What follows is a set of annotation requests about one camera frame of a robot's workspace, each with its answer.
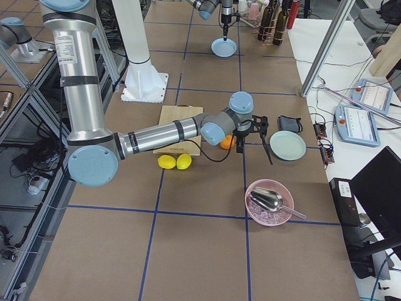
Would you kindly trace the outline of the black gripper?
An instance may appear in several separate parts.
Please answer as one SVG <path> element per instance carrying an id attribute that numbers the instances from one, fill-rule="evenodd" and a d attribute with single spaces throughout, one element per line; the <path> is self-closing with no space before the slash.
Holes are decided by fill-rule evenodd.
<path id="1" fill-rule="evenodd" d="M 239 21 L 240 16 L 241 14 L 234 9 L 233 4 L 221 4 L 221 24 L 223 30 L 228 30 L 233 17 L 236 18 L 236 21 Z"/>
<path id="2" fill-rule="evenodd" d="M 236 152 L 238 154 L 244 153 L 244 145 L 245 138 L 249 134 L 257 133 L 260 136 L 263 149 L 268 157 L 269 163 L 273 165 L 273 161 L 271 158 L 271 154 L 266 143 L 266 136 L 268 133 L 268 117 L 252 115 L 250 119 L 242 121 L 242 124 L 239 126 L 237 130 L 234 131 L 234 135 L 236 136 Z"/>

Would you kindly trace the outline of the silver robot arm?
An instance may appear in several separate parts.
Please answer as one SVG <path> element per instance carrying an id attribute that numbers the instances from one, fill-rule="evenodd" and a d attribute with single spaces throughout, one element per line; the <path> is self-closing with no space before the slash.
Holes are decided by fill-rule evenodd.
<path id="1" fill-rule="evenodd" d="M 203 136 L 217 145 L 227 135 L 237 137 L 237 152 L 244 138 L 258 133 L 266 145 L 266 116 L 253 115 L 253 98 L 236 92 L 227 108 L 217 115 L 201 113 L 136 132 L 113 133 L 105 125 L 93 33 L 96 30 L 96 1 L 39 1 L 44 25 L 54 36 L 65 94 L 71 134 L 67 138 L 68 170 L 78 184 L 98 187 L 113 179 L 118 161 L 129 154 L 156 150 Z M 158 73 L 150 60 L 139 1 L 113 1 L 113 7 L 128 57 L 125 100 L 162 102 L 168 74 Z"/>
<path id="2" fill-rule="evenodd" d="M 227 31 L 233 24 L 232 20 L 235 18 L 235 22 L 240 20 L 241 14 L 235 11 L 234 5 L 238 4 L 239 1 L 232 0 L 186 0 L 194 9 L 199 12 L 199 16 L 203 20 L 208 20 L 213 12 L 219 8 L 220 11 L 220 23 L 222 29 Z"/>

